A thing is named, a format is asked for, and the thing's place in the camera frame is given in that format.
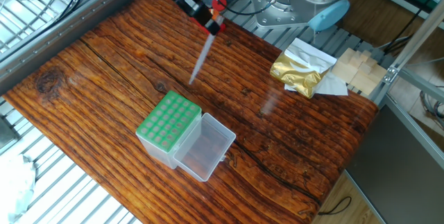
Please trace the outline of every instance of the white cloth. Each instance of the white cloth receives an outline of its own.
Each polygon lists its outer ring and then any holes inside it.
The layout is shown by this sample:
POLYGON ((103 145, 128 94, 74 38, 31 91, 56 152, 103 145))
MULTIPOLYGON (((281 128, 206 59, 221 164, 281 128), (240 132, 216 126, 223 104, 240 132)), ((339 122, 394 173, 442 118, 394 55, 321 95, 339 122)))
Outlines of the white cloth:
POLYGON ((0 160, 0 223, 14 223, 26 213, 34 186, 34 163, 23 155, 0 160))

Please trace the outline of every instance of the wooden floor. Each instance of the wooden floor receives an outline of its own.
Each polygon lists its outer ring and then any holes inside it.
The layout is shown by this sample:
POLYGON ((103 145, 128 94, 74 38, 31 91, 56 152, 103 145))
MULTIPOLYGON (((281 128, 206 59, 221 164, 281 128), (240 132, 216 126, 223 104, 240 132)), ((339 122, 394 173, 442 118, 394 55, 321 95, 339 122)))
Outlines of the wooden floor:
MULTIPOLYGON (((376 216, 371 212, 355 186, 344 174, 334 186, 321 211, 328 212, 346 196, 352 197, 352 202, 344 212, 331 216, 317 216, 312 224, 379 224, 376 216)), ((338 206, 337 210, 343 209, 346 205, 347 202, 344 201, 338 206)))
MULTIPOLYGON (((350 12, 341 27, 373 46, 390 42, 413 17, 413 13, 390 0, 350 0, 350 12)), ((414 33, 423 19, 416 19, 402 36, 414 33)), ((444 57, 444 31, 436 29, 411 59, 410 63, 424 62, 444 57)), ((409 67, 435 85, 444 85, 444 62, 409 67)), ((419 123, 421 128, 444 150, 444 130, 427 114, 419 99, 420 90, 402 79, 396 80, 390 93, 398 103, 419 123)), ((352 197, 352 203, 343 213, 317 216, 314 224, 378 224, 364 199, 346 176, 342 175, 327 198, 321 211, 331 210, 342 198, 352 197)))

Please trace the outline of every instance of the wooden block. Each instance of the wooden block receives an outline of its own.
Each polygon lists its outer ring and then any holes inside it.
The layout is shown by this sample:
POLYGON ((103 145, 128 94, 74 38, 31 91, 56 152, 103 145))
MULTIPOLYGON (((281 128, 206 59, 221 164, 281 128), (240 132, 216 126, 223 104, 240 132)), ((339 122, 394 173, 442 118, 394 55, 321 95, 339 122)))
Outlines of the wooden block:
POLYGON ((346 83, 350 83, 357 72, 358 69, 339 61, 336 62, 332 69, 332 73, 346 83))
POLYGON ((384 78, 386 73, 387 73, 386 69, 384 69, 379 65, 375 65, 372 71, 370 72, 370 79, 375 83, 379 83, 384 78))
POLYGON ((368 74, 365 74, 363 71, 358 70, 350 84, 358 88, 363 93, 370 95, 370 93, 376 88, 378 83, 370 79, 370 76, 368 74))
POLYGON ((348 64, 350 66, 353 66, 354 68, 358 69, 361 66, 362 62, 363 62, 363 60, 361 59, 361 52, 357 51, 352 56, 352 58, 350 59, 350 62, 348 64))
POLYGON ((338 61, 341 61, 344 64, 348 64, 354 54, 355 54, 355 51, 353 51, 352 49, 349 48, 344 51, 344 53, 341 55, 341 57, 338 59, 338 61))
POLYGON ((372 58, 368 58, 366 61, 364 61, 369 67, 374 67, 375 65, 377 65, 376 60, 372 59, 372 58))
POLYGON ((359 66, 359 70, 364 72, 365 74, 370 74, 370 72, 372 71, 372 67, 363 62, 361 66, 359 66))
POLYGON ((371 56, 372 56, 372 53, 367 50, 363 51, 361 54, 361 58, 364 62, 367 61, 367 59, 371 58, 371 56))
POLYGON ((381 82, 386 72, 387 70, 379 65, 373 66, 369 74, 367 74, 360 67, 350 84, 358 88, 363 93, 370 95, 370 93, 376 88, 379 82, 381 82))

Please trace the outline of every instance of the clear plastic lid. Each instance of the clear plastic lid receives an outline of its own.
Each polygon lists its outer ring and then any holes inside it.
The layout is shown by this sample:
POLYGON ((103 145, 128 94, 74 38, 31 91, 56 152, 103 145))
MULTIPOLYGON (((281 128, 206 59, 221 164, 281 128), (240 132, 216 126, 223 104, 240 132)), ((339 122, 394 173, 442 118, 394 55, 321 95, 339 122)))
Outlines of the clear plastic lid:
POLYGON ((206 182, 236 139, 236 134, 205 113, 174 155, 178 166, 206 182))

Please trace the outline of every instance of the metal bracket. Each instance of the metal bracket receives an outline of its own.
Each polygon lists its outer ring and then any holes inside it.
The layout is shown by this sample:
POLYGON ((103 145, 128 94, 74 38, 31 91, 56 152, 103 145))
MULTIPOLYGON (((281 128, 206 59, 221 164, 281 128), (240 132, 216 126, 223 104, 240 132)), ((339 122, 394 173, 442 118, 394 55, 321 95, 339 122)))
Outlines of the metal bracket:
POLYGON ((396 69, 395 67, 389 67, 387 69, 386 75, 382 79, 382 82, 390 85, 391 83, 393 83, 399 72, 399 69, 396 69))

